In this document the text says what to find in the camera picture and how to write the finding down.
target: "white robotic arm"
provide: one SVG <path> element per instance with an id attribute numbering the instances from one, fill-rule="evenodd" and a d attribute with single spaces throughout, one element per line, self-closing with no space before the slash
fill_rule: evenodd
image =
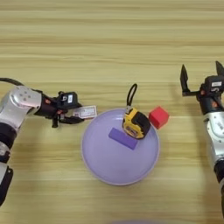
<path id="1" fill-rule="evenodd" d="M 52 119 L 52 127 L 57 128 L 60 123 L 81 123 L 84 120 L 76 116 L 66 117 L 69 109 L 81 105 L 75 92 L 64 93 L 50 98 L 39 90 L 25 87 L 15 80 L 0 78 L 17 85 L 5 95 L 0 103 L 0 206 L 4 203 L 8 192 L 13 170 L 7 165 L 11 155 L 11 147 L 28 114 L 44 116 Z"/>
<path id="2" fill-rule="evenodd" d="M 224 108 L 221 103 L 221 95 L 224 92 L 224 67 L 220 62 L 216 61 L 216 69 L 218 76 L 206 77 L 199 91 L 192 92 L 188 88 L 185 66 L 182 66 L 180 82 L 183 96 L 195 95 L 205 117 L 207 155 L 220 183 L 222 213 L 224 216 Z"/>

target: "purple rectangular block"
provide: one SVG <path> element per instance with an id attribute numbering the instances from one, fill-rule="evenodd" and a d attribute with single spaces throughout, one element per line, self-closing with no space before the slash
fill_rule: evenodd
<path id="1" fill-rule="evenodd" d="M 133 138 L 132 136 L 128 136 L 126 133 L 120 131 L 119 129 L 113 128 L 109 134 L 108 137 L 114 139 L 120 144 L 123 144 L 130 149 L 134 150 L 137 146 L 137 140 Z"/>

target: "yellow tape measure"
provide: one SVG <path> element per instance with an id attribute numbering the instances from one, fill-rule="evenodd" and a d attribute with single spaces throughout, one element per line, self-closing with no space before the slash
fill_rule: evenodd
<path id="1" fill-rule="evenodd" d="M 135 83 L 129 90 L 127 97 L 127 109 L 124 114 L 122 127 L 123 130 L 130 136 L 141 139 L 144 138 L 151 128 L 149 119 L 136 108 L 132 108 L 131 104 L 133 97 L 137 91 L 137 84 Z"/>

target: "wooden table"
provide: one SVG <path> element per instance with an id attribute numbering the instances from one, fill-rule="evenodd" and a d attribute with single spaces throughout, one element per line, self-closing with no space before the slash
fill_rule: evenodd
<path id="1" fill-rule="evenodd" d="M 13 146 L 15 175 L 1 224 L 106 224 L 147 220 L 222 223 L 219 185 L 207 162 L 195 98 L 183 98 L 180 68 L 197 90 L 224 62 L 222 0 L 11 0 L 0 2 L 0 74 L 50 96 L 76 91 L 98 112 L 135 106 L 171 114 L 158 133 L 151 174 L 126 187 L 106 185 L 81 159 L 89 122 L 51 128 L 29 117 Z M 12 85 L 1 84 L 2 97 Z"/>

